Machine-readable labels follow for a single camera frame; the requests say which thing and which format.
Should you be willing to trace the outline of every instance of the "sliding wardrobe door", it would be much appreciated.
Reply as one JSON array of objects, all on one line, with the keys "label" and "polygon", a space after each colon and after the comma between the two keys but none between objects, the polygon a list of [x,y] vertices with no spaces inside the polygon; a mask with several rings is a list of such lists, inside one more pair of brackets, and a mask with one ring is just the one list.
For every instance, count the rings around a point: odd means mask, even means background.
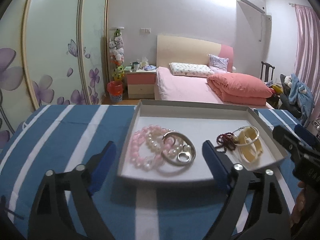
[{"label": "sliding wardrobe door", "polygon": [[87,103],[78,65],[77,15],[78,0],[31,0],[25,50],[39,106]]},{"label": "sliding wardrobe door", "polygon": [[0,151],[33,112],[23,72],[21,23],[26,0],[13,0],[0,20]]},{"label": "sliding wardrobe door", "polygon": [[91,104],[101,103],[107,84],[106,75],[107,0],[83,0],[81,40],[85,47],[84,75]]}]

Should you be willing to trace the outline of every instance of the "white tray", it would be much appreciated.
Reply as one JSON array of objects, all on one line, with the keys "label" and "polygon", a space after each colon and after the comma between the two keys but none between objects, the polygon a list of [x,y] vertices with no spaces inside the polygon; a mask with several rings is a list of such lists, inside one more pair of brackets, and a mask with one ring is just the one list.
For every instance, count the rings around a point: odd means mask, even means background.
[{"label": "white tray", "polygon": [[[130,163],[129,142],[132,135],[144,126],[160,125],[163,128],[176,130],[186,135],[196,148],[196,158],[187,167],[175,167],[168,163],[145,171],[137,169]],[[130,124],[122,149],[118,176],[140,184],[152,182],[161,184],[186,183],[206,184],[213,182],[213,176],[203,158],[202,144],[210,140],[215,146],[218,135],[232,132],[239,127],[253,125],[260,131],[263,154],[254,164],[240,162],[230,152],[228,157],[233,163],[241,163],[246,169],[256,171],[279,164],[287,152],[273,138],[270,128],[249,107],[208,104],[196,102],[177,102],[160,100],[142,100],[138,104]],[[143,144],[139,150],[141,157],[153,156]]]}]

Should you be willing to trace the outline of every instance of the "silver bangle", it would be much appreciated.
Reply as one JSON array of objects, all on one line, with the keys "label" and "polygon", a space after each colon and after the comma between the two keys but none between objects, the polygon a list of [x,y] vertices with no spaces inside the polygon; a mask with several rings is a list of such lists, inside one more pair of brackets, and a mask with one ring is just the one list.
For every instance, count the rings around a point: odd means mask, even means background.
[{"label": "silver bangle", "polygon": [[252,127],[252,128],[256,131],[257,136],[252,140],[252,142],[245,143],[245,144],[237,144],[237,143],[235,143],[235,145],[237,145],[237,146],[247,146],[247,145],[250,145],[250,144],[254,143],[256,140],[258,140],[258,138],[259,138],[259,136],[260,136],[260,132],[259,132],[259,130],[258,130],[257,128],[255,128],[255,127],[252,126],[252,125],[240,127],[239,129],[233,131],[232,133],[234,134],[236,131],[240,131],[240,130],[242,130],[242,129],[244,129],[244,128],[247,128],[247,127]]},{"label": "silver bangle", "polygon": [[175,139],[174,136],[181,138],[182,140],[185,141],[185,143],[187,143],[187,145],[190,145],[191,152],[184,152],[184,151],[180,152],[177,155],[177,160],[178,160],[177,162],[169,159],[163,152],[161,152],[162,158],[164,158],[164,160],[167,163],[173,166],[181,167],[181,166],[190,165],[191,163],[193,163],[193,161],[196,158],[196,148],[194,147],[194,145],[192,144],[192,142],[189,140],[187,136],[179,132],[168,132],[162,137],[162,140],[165,141],[167,138],[170,138],[170,137],[173,137],[173,139]]}]

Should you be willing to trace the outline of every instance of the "blue packet on nightstand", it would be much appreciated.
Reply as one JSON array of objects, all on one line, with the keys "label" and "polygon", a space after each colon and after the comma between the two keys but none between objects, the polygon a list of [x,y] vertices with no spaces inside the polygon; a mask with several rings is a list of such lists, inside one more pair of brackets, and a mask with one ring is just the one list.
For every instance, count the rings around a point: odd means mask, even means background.
[{"label": "blue packet on nightstand", "polygon": [[150,70],[155,70],[155,69],[156,69],[156,66],[153,66],[153,65],[145,66],[145,67],[143,68],[143,70],[145,70],[145,71],[150,71]]}]

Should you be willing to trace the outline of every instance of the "curtain rod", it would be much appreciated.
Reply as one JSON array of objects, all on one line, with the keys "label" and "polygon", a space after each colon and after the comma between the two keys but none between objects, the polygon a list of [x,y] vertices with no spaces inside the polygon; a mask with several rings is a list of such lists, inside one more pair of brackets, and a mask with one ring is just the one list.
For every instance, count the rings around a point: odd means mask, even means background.
[{"label": "curtain rod", "polygon": [[296,3],[290,3],[290,2],[289,2],[289,4],[290,4],[290,5],[299,5],[299,6],[304,6],[304,7],[311,8],[311,7],[309,7],[309,6],[305,6],[305,5],[301,5],[301,4],[296,4]]}]

